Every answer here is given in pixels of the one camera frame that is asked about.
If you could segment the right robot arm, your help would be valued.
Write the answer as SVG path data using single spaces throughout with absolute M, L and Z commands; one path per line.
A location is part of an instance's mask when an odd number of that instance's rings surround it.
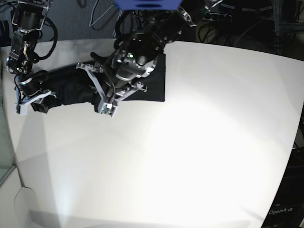
M 51 4 L 51 0 L 19 0 L 12 18 L 15 29 L 6 60 L 6 70 L 14 75 L 17 97 L 15 112 L 20 115 L 26 115 L 29 107 L 41 105 L 46 97 L 56 95 L 41 87 L 48 79 L 48 71 L 32 70 L 34 64 L 48 59 L 57 45 L 57 28 L 48 18 Z M 35 52 L 35 48 L 42 38 L 45 23 L 53 29 L 54 38 L 49 52 L 41 57 Z

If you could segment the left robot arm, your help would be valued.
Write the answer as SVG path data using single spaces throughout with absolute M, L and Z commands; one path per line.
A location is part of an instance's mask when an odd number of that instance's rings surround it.
M 185 26 L 195 27 L 219 4 L 219 0 L 183 0 L 175 10 L 150 10 L 147 24 L 130 34 L 120 31 L 122 21 L 132 12 L 125 11 L 115 25 L 114 52 L 108 57 L 92 52 L 94 65 L 76 65 L 77 69 L 86 71 L 99 95 L 96 112 L 113 116 L 119 102 L 139 91 L 147 92 L 142 80 L 154 71 L 165 46 L 172 43 Z

